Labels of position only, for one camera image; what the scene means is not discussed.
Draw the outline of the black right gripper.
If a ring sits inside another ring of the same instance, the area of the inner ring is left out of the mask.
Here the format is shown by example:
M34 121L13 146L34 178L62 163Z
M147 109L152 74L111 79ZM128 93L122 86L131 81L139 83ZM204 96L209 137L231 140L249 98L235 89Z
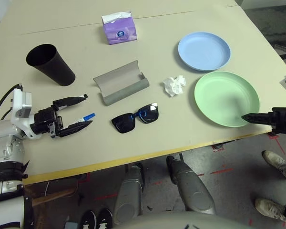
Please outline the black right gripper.
M272 132L286 134L286 107L273 107L270 115ZM266 113L249 113L241 116L249 123L269 123L269 115Z

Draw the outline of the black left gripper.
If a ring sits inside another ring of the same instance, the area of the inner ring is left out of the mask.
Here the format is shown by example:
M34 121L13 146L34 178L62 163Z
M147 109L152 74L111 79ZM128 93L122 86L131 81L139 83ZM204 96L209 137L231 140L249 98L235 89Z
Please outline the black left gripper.
M53 101L52 107L42 109L34 115L34 123L31 124L32 131L35 134L49 133L51 138L65 137L81 131L90 125L92 120L74 123L62 129L62 118L57 115L56 110L78 104L84 100L86 100L86 95L67 97Z

